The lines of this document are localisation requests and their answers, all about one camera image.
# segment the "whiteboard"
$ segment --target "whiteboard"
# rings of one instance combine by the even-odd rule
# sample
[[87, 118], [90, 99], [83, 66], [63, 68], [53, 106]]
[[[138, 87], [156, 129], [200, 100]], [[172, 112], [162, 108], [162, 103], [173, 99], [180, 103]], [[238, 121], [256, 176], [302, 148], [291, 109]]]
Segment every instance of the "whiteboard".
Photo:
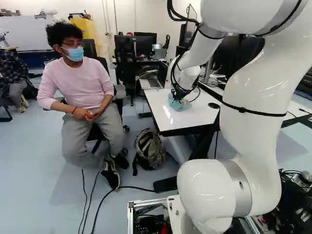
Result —
[[48, 45], [45, 27], [52, 23], [52, 17], [35, 19], [34, 16], [4, 16], [0, 17], [0, 32], [7, 32], [6, 41], [10, 46], [18, 46], [18, 51], [51, 50]]

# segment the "gray backpack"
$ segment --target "gray backpack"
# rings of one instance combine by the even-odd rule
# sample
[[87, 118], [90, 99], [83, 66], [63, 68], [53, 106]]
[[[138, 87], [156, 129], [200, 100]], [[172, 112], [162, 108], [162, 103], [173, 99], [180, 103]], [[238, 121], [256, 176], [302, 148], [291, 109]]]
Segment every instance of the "gray backpack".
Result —
[[166, 159], [167, 152], [153, 129], [146, 128], [136, 137], [136, 157], [132, 162], [133, 176], [137, 175], [137, 163], [144, 170], [155, 170]]

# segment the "eyeglasses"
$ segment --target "eyeglasses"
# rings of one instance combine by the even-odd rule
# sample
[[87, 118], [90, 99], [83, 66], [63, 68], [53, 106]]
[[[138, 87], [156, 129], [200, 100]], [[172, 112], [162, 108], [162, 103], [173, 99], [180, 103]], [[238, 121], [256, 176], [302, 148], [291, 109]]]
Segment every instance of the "eyeglasses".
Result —
[[64, 45], [68, 45], [71, 48], [77, 48], [79, 46], [84, 47], [84, 43], [83, 42], [74, 42], [74, 43], [63, 43]]

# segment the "computer monitor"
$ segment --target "computer monitor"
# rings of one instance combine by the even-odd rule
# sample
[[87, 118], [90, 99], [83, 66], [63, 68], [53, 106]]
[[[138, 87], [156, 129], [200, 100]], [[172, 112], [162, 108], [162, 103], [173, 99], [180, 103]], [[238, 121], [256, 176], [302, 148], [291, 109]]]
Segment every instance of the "computer monitor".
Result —
[[117, 50], [121, 50], [124, 46], [133, 48], [133, 36], [115, 35], [114, 40]]
[[83, 44], [83, 55], [95, 59], [97, 57], [96, 44], [93, 39], [81, 40]]
[[[188, 19], [197, 19], [197, 13], [195, 11], [195, 9], [192, 7], [192, 5], [190, 4], [187, 7], [187, 18]], [[193, 22], [186, 22], [186, 26], [185, 26], [185, 34], [184, 34], [184, 44], [185, 46], [187, 46], [195, 32], [196, 29], [196, 24]]]
[[168, 72], [168, 65], [166, 63], [159, 62], [157, 78], [162, 86], [165, 86], [167, 72]]
[[153, 44], [157, 44], [157, 33], [135, 32], [135, 36], [151, 36], [153, 37]]
[[226, 36], [212, 57], [213, 70], [231, 77], [236, 71], [252, 61], [262, 50], [265, 40], [261, 37]]
[[150, 56], [152, 54], [154, 38], [152, 36], [134, 36], [134, 42], [136, 43], [136, 56], [145, 55]]

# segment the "gray pants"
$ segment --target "gray pants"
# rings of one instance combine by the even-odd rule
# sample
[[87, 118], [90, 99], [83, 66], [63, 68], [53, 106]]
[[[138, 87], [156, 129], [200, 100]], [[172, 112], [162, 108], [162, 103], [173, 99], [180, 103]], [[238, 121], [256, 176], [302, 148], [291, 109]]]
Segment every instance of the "gray pants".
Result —
[[20, 107], [20, 96], [24, 90], [24, 88], [27, 87], [26, 81], [22, 81], [20, 83], [13, 83], [9, 85], [9, 97], [13, 101], [16, 108]]
[[[92, 124], [86, 120], [78, 120], [72, 114], [66, 114], [63, 120], [62, 152], [66, 161], [84, 169], [104, 170], [106, 163], [103, 158], [94, 156], [86, 149], [85, 144]], [[125, 139], [117, 105], [111, 103], [95, 123], [109, 141], [111, 155], [117, 156]]]

